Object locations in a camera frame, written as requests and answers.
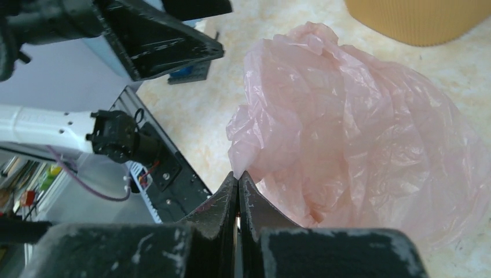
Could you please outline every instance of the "crumpled plastic bag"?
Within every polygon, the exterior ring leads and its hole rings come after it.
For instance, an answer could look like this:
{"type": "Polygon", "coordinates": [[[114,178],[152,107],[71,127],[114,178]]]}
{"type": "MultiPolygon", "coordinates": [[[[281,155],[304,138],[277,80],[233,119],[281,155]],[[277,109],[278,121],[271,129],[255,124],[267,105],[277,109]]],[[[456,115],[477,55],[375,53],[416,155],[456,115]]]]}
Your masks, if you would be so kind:
{"type": "Polygon", "coordinates": [[[427,78],[338,46],[323,24],[263,39],[227,126],[234,176],[305,227],[387,227],[425,251],[476,226],[491,158],[427,78]]]}

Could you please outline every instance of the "plastic bag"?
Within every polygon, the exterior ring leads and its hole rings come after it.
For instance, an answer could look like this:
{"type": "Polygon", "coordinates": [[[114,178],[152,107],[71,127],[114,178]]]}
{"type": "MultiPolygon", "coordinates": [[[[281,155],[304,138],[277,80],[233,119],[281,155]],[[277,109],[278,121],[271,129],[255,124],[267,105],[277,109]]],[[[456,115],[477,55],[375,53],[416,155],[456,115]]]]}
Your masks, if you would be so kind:
{"type": "Polygon", "coordinates": [[[323,24],[257,43],[247,105],[227,126],[236,178],[305,227],[387,227],[428,250],[476,226],[491,159],[424,76],[377,60],[323,24]]]}

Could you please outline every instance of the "yellow container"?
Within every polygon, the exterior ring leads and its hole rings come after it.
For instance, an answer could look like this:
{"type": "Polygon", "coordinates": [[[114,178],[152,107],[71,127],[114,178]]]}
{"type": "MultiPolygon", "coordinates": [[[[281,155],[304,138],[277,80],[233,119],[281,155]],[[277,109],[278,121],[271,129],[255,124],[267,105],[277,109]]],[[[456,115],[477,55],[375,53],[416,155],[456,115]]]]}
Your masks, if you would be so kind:
{"type": "Polygon", "coordinates": [[[491,15],[491,0],[345,0],[355,19],[409,45],[456,39],[491,15]]]}

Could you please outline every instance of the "beige table surface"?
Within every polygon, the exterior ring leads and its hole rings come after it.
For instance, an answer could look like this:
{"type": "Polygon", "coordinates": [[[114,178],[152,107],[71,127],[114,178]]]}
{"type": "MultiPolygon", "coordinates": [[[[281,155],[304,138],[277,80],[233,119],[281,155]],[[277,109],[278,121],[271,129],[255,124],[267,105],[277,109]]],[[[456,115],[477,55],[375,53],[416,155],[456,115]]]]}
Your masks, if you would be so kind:
{"type": "MultiPolygon", "coordinates": [[[[212,191],[230,171],[225,126],[245,103],[243,57],[261,38],[285,34],[306,21],[322,22],[340,37],[381,60],[396,61],[429,77],[445,91],[491,147],[491,19],[462,38],[413,47],[365,27],[342,0],[233,0],[234,12],[214,18],[225,57],[212,62],[208,79],[183,85],[167,77],[145,82],[138,95],[212,191]]],[[[491,277],[491,211],[473,235],[424,254],[430,277],[491,277]]]]}

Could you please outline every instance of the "purple cable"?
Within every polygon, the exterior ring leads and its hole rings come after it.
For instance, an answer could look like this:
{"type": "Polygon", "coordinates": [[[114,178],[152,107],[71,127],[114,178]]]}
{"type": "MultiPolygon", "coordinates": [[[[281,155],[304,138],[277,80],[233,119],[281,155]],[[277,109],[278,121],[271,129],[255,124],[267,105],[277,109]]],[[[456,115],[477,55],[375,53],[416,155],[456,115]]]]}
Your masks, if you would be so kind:
{"type": "Polygon", "coordinates": [[[97,192],[96,190],[94,190],[93,188],[91,188],[90,186],[88,186],[85,182],[83,182],[79,177],[77,177],[68,167],[65,163],[63,163],[63,161],[61,160],[61,156],[59,153],[57,153],[53,147],[47,145],[46,146],[48,151],[54,156],[54,159],[56,160],[56,162],[58,163],[58,165],[60,165],[60,167],[65,171],[67,172],[67,174],[73,178],[80,186],[82,186],[85,190],[89,191],[90,193],[92,193],[93,195],[97,196],[97,197],[100,197],[104,200],[107,200],[107,201],[113,201],[113,202],[123,202],[123,201],[126,201],[127,199],[130,198],[130,192],[131,192],[131,189],[129,187],[129,185],[126,185],[126,196],[125,197],[122,197],[122,198],[114,198],[114,197],[110,197],[110,196],[107,196],[105,194],[102,194],[100,192],[97,192]]]}

